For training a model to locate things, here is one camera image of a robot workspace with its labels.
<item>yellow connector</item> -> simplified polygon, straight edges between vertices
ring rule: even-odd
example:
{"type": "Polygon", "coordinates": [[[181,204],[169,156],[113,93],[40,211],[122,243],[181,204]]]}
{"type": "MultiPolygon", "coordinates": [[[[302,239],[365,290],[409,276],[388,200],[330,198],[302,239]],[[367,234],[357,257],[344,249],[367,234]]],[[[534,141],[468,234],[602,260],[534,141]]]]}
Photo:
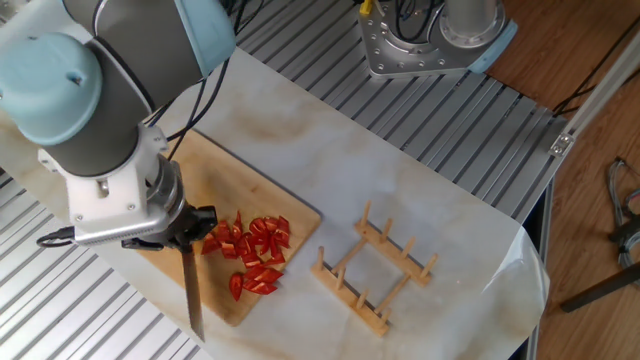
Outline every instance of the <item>yellow connector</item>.
{"type": "Polygon", "coordinates": [[[373,1],[374,0],[364,0],[362,5],[360,5],[360,14],[362,15],[371,14],[371,9],[373,9],[373,1]]]}

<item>knife blade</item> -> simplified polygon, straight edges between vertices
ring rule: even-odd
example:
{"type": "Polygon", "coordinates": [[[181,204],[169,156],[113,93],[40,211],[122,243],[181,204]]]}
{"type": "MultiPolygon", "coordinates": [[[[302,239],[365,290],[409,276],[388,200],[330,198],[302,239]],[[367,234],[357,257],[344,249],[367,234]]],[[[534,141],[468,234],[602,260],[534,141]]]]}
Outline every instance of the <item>knife blade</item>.
{"type": "Polygon", "coordinates": [[[202,304],[200,304],[200,286],[198,285],[198,272],[196,270],[196,257],[193,246],[181,251],[182,268],[184,270],[184,285],[187,292],[187,307],[189,310],[189,322],[191,329],[204,341],[204,328],[202,321],[202,304]]]}

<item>wooden cutting board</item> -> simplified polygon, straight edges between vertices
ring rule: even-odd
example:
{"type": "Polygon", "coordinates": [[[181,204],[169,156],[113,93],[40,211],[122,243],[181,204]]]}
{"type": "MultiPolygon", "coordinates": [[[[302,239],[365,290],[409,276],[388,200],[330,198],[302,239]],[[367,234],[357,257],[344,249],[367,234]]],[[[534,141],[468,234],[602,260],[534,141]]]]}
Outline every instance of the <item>wooden cutting board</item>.
{"type": "MultiPolygon", "coordinates": [[[[242,214],[243,231],[248,231],[249,223],[256,217],[282,215],[289,220],[291,248],[282,249],[287,262],[274,267],[278,270],[287,266],[320,225],[318,213],[196,132],[187,134],[174,159],[180,164],[187,201],[195,207],[214,205],[218,221],[227,220],[233,225],[237,210],[242,214]]],[[[201,241],[194,244],[202,304],[227,324],[237,326],[261,296],[244,290],[236,302],[229,292],[229,278],[234,273],[246,272],[242,261],[224,259],[220,251],[201,256],[201,249],[201,241]]],[[[139,253],[184,288],[182,260],[177,250],[139,253]]],[[[263,260],[268,258],[269,253],[263,256],[263,260]]]]}

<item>chopped tomato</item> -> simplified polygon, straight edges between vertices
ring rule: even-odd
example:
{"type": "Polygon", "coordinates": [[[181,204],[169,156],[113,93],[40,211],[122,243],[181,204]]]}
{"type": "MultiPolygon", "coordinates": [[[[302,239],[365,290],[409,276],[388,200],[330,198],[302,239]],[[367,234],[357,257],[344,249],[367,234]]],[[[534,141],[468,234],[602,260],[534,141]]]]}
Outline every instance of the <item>chopped tomato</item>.
{"type": "Polygon", "coordinates": [[[256,253],[250,253],[250,254],[246,254],[242,256],[242,262],[244,263],[244,266],[247,269],[250,269],[254,266],[258,266],[260,264],[262,264],[262,262],[260,261],[260,258],[258,257],[258,254],[256,253]]]}
{"type": "Polygon", "coordinates": [[[271,249],[271,256],[276,256],[277,254],[282,253],[276,243],[276,237],[274,235],[271,235],[269,238],[269,247],[271,249]]]}
{"type": "Polygon", "coordinates": [[[262,218],[253,219],[251,224],[249,224],[249,230],[256,235],[268,235],[269,230],[267,230],[267,225],[264,223],[262,218]]]}
{"type": "Polygon", "coordinates": [[[251,246],[258,246],[258,245],[264,245],[267,243],[267,238],[263,235],[256,235],[253,233],[245,233],[246,234],[251,234],[251,239],[249,239],[249,244],[251,244],[251,246]]]}
{"type": "Polygon", "coordinates": [[[218,227],[216,228],[216,238],[220,242],[229,242],[231,241],[231,231],[229,230],[229,224],[227,224],[226,220],[220,221],[218,227]]]}
{"type": "Polygon", "coordinates": [[[236,253],[236,247],[235,245],[228,243],[228,242],[223,242],[221,243],[222,245],[222,256],[224,256],[225,259],[237,259],[238,258],[238,254],[236,253]]]}
{"type": "Polygon", "coordinates": [[[256,280],[266,282],[267,284],[273,284],[282,275],[283,274],[276,269],[256,266],[253,269],[247,271],[247,273],[244,274],[244,278],[246,280],[256,280]]]}
{"type": "Polygon", "coordinates": [[[276,291],[278,288],[260,281],[249,280],[244,283],[243,286],[245,289],[260,295],[269,295],[272,292],[276,291]]]}
{"type": "Polygon", "coordinates": [[[207,255],[220,248],[222,248],[222,245],[220,245],[220,242],[216,240],[213,234],[207,234],[207,236],[204,237],[204,245],[202,246],[202,252],[200,254],[207,255]]]}
{"type": "Polygon", "coordinates": [[[255,252],[255,248],[250,243],[251,236],[251,233],[244,233],[240,240],[238,240],[236,243],[236,252],[238,255],[242,256],[255,252]]]}
{"type": "Polygon", "coordinates": [[[229,279],[229,290],[236,301],[240,300],[240,295],[242,294],[242,282],[242,275],[240,274],[233,274],[229,279]]]}
{"type": "Polygon", "coordinates": [[[267,260],[267,262],[264,263],[264,266],[284,264],[285,262],[286,261],[284,259],[284,255],[282,255],[282,253],[279,253],[276,255],[271,255],[271,259],[267,260]]]}
{"type": "Polygon", "coordinates": [[[236,222],[233,223],[233,238],[239,240],[242,236],[242,219],[240,218],[240,210],[236,215],[236,222]]]}
{"type": "Polygon", "coordinates": [[[283,218],[282,216],[280,216],[280,218],[278,219],[278,229],[283,230],[284,232],[286,232],[287,234],[290,233],[289,231],[289,220],[283,218]]]}
{"type": "Polygon", "coordinates": [[[264,224],[270,232],[276,231],[278,228],[278,219],[267,216],[264,218],[264,224]]]}
{"type": "Polygon", "coordinates": [[[265,242],[265,243],[262,245],[262,248],[260,248],[260,255],[264,255],[264,254],[266,254],[268,251],[269,251],[269,243],[268,243],[268,242],[265,242]]]}

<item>wooden floor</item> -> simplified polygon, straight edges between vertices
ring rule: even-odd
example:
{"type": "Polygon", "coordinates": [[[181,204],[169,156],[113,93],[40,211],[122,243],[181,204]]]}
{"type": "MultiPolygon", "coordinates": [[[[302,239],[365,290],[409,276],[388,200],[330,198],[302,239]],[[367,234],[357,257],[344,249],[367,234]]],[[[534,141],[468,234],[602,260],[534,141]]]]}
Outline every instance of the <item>wooden floor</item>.
{"type": "MultiPolygon", "coordinates": [[[[640,16],[639,0],[504,1],[520,29],[490,74],[551,108],[640,16]]],[[[640,78],[618,92],[557,175],[547,265],[551,292],[538,359],[640,359],[640,288],[628,287],[572,314],[557,308],[620,270],[616,246],[606,237],[614,226],[605,174],[616,156],[640,168],[638,94],[640,78]]],[[[640,178],[625,174],[620,193],[639,187],[640,178]]]]}

